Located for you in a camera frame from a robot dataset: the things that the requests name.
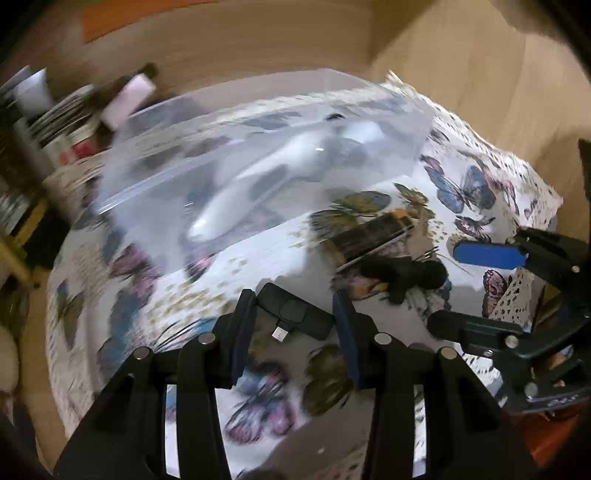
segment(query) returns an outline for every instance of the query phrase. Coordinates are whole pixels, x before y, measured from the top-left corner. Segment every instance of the blue butterfly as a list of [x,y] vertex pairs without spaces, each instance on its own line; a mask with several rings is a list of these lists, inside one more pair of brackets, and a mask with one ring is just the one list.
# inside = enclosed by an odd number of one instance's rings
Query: blue butterfly
[[445,178],[443,169],[437,160],[421,156],[425,171],[437,187],[437,198],[453,213],[462,213],[467,206],[473,210],[490,210],[496,202],[496,196],[486,182],[486,177],[477,166],[468,168],[459,187]]
[[96,353],[99,370],[105,382],[111,379],[130,353],[128,333],[141,307],[142,302],[136,295],[125,288],[119,290],[109,316],[110,337]]
[[100,248],[100,254],[103,257],[105,264],[109,264],[113,256],[115,256],[115,253],[121,246],[123,237],[124,234],[120,229],[111,227],[109,233],[107,234],[107,238],[105,239],[105,243]]

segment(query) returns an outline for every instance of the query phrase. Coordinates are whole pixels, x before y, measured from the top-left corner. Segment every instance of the blue finger pad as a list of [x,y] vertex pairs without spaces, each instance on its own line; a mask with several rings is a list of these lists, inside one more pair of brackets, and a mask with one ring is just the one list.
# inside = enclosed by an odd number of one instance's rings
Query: blue finger pad
[[525,255],[513,245],[460,242],[453,249],[453,258],[461,263],[513,270],[525,265]]

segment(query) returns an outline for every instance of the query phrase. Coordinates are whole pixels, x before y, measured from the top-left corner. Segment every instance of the clear plastic box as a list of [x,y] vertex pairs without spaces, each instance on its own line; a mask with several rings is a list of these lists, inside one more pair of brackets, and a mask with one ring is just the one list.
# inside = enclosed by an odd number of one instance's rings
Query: clear plastic box
[[[109,153],[95,207],[170,273],[346,193],[410,174],[433,115],[389,92],[378,109],[316,102],[281,116],[218,121],[245,108],[223,109],[229,103],[263,95],[371,85],[330,70],[281,73],[207,87],[139,112],[121,134],[127,140],[118,138]],[[186,102],[194,100],[198,107],[189,113]],[[204,114],[189,118],[197,111]],[[335,111],[345,118],[324,120]]]

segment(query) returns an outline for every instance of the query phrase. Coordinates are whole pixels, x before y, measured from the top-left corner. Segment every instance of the black device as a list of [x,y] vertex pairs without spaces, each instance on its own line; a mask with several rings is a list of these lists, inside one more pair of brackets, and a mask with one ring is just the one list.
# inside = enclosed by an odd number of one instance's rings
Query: black device
[[[555,410],[591,397],[591,270],[589,246],[557,233],[521,228],[507,244],[461,242],[454,258],[496,268],[523,267],[560,290],[555,321],[534,333],[520,326],[440,310],[427,329],[493,361],[503,378],[499,395],[514,413]],[[571,346],[555,368],[550,358]]]
[[266,283],[256,296],[258,306],[278,318],[273,338],[282,342],[293,329],[316,340],[326,340],[335,318],[274,283]]
[[416,261],[411,257],[385,257],[366,255],[359,261],[359,272],[368,278],[377,278],[388,284],[388,300],[402,305],[407,291],[419,286],[426,290],[440,288],[447,279],[445,266],[435,260]]
[[181,477],[229,480],[214,389],[232,388],[242,375],[255,318],[255,293],[242,290],[212,332],[177,350],[134,350],[70,438],[56,478],[173,479],[165,471],[164,407],[175,384]]

